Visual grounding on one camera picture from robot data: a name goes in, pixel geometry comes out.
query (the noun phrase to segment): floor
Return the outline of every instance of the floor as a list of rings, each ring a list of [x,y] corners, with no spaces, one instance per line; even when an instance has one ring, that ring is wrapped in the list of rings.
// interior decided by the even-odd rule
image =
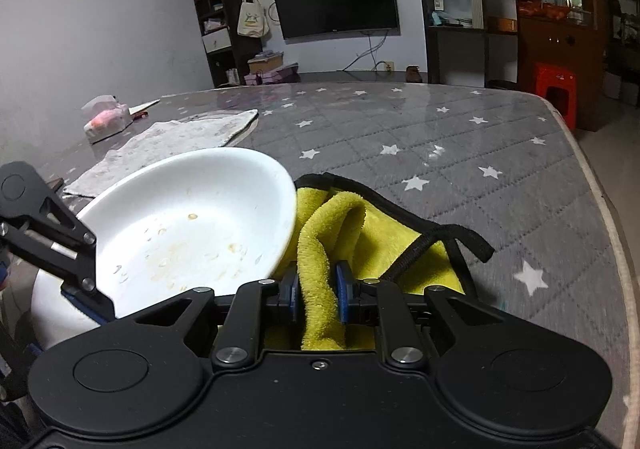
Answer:
[[[576,138],[616,207],[636,270],[640,269],[640,108],[602,97],[608,123]]]

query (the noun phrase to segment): white tote bag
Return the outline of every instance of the white tote bag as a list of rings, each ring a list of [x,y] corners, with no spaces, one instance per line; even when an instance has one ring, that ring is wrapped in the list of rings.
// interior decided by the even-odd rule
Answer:
[[[249,3],[242,0],[238,16],[238,35],[263,37],[269,32],[269,25],[260,0]]]

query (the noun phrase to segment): red stool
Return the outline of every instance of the red stool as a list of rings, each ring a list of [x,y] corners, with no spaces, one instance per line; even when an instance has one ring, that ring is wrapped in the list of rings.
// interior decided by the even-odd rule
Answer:
[[[551,102],[564,118],[566,126],[575,129],[578,96],[575,74],[571,70],[536,63],[536,95]]]

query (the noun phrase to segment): gray tablecloth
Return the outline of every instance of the gray tablecloth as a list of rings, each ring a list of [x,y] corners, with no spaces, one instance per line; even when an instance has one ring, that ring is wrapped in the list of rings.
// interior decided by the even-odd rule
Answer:
[[[163,98],[149,119],[93,149],[79,145],[40,172],[75,179],[152,122],[254,108],[257,127],[239,145],[273,156],[293,178],[332,172],[423,218],[483,235],[496,249],[491,261],[467,256],[481,299],[600,353],[614,390],[599,428],[631,447],[638,419],[626,418],[626,406],[637,404],[629,366],[638,324],[627,321],[635,317],[628,267],[590,169],[536,96],[385,82],[187,93]],[[85,203],[70,201],[76,211]],[[17,309],[27,309],[28,289],[14,293]]]

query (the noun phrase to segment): drawer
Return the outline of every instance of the drawer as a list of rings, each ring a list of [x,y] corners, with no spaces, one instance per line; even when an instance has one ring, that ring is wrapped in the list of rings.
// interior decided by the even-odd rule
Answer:
[[[202,42],[204,43],[204,49],[207,53],[215,52],[216,50],[222,50],[222,48],[229,48],[231,46],[231,39],[229,37],[229,30],[223,28],[210,34],[202,36]]]

